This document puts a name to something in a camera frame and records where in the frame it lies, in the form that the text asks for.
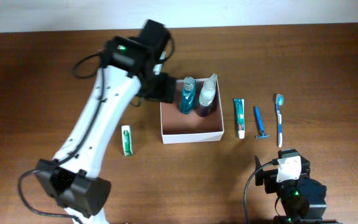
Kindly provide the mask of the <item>teal mouthwash bottle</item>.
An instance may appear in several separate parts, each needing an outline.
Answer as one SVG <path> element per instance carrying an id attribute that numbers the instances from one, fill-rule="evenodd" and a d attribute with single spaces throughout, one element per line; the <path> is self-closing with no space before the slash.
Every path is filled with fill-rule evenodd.
<path id="1" fill-rule="evenodd" d="M 181 100 L 180 100 L 180 111 L 183 114 L 189 114 L 195 104 L 195 94 L 196 94 L 196 81 L 192 77 L 186 77 L 183 82 L 183 88 L 181 91 Z"/>

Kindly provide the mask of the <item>clear spray bottle purple liquid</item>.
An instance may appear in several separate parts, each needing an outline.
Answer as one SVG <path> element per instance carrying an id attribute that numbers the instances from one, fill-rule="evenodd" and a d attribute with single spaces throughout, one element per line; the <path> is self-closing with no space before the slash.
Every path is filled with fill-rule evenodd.
<path id="1" fill-rule="evenodd" d="M 216 94 L 216 80 L 218 75 L 213 74 L 208 78 L 204 83 L 200 91 L 200 96 L 198 100 L 198 109 L 197 114 L 200 117 L 206 117 L 211 111 L 214 97 Z"/>

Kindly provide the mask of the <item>green white small box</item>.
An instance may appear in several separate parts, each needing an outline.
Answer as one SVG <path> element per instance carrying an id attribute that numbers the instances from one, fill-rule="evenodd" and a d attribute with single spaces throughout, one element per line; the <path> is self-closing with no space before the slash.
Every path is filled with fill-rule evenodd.
<path id="1" fill-rule="evenodd" d="M 122 146 L 125 156 L 132 156 L 132 134 L 131 128 L 129 125 L 121 126 L 121 133 L 122 133 Z"/>

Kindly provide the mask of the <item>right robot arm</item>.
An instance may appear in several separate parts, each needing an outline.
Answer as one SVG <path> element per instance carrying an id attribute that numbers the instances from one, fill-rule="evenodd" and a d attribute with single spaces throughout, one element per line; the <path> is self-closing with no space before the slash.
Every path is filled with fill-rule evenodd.
<path id="1" fill-rule="evenodd" d="M 272 161 L 276 169 L 264 170 L 255 158 L 255 184 L 263 185 L 266 194 L 276 194 L 284 215 L 276 215 L 274 223 L 322 223 L 326 210 L 327 187 L 310 177 L 310 161 L 292 148 L 278 151 Z"/>

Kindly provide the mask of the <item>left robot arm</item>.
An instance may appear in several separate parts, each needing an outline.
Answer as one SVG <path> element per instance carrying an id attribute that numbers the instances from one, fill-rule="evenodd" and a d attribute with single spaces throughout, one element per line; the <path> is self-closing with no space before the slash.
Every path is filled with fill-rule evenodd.
<path id="1" fill-rule="evenodd" d="M 35 176 L 64 218 L 106 223 L 104 204 L 111 183 L 99 177 L 107 145 L 134 97 L 172 103 L 176 80 L 161 71 L 173 42 L 161 23 L 147 20 L 137 37 L 115 36 L 96 53 L 94 89 L 73 131 L 51 160 L 40 159 Z"/>

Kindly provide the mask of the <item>blue disposable razor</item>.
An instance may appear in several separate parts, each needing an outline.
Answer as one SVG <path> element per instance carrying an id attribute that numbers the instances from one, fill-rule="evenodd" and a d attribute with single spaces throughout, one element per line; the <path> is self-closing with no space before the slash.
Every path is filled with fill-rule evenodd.
<path id="1" fill-rule="evenodd" d="M 257 125 L 259 128 L 259 134 L 255 137 L 256 139 L 267 139 L 270 136 L 268 134 L 265 133 L 265 128 L 264 128 L 264 124 L 262 121 L 262 117 L 259 111 L 259 108 L 257 106 L 254 107 L 254 113 L 255 113 L 255 117 L 257 120 Z"/>

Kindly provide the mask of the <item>white open cardboard box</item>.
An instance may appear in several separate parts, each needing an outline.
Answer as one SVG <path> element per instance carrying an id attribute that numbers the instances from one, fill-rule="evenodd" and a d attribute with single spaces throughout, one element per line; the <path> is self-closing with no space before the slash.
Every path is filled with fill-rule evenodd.
<path id="1" fill-rule="evenodd" d="M 220 141 L 224 134 L 224 119 L 219 91 L 216 82 L 216 94 L 212 108 L 206 117 L 198 116 L 197 110 L 189 114 L 180 111 L 183 80 L 176 81 L 174 101 L 160 104 L 160 129 L 164 144 Z"/>

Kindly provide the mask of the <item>teal white toothpaste tube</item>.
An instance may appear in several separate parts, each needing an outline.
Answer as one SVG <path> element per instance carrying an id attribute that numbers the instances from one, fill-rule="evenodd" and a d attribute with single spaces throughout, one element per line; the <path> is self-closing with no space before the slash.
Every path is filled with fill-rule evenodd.
<path id="1" fill-rule="evenodd" d="M 237 133 L 239 139 L 244 139 L 245 138 L 244 100 L 240 98 L 235 98 L 234 106 L 236 110 Z"/>

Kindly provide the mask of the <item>blue white toothbrush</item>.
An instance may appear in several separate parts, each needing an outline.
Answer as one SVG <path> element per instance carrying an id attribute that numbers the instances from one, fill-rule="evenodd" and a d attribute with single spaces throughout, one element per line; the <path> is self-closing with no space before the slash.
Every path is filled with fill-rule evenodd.
<path id="1" fill-rule="evenodd" d="M 280 111 L 280 107 L 283 105 L 284 97 L 281 94 L 276 95 L 275 105 L 276 105 L 276 115 L 277 115 L 277 144 L 278 147 L 282 147 L 283 145 L 283 131 L 282 131 L 282 114 Z"/>

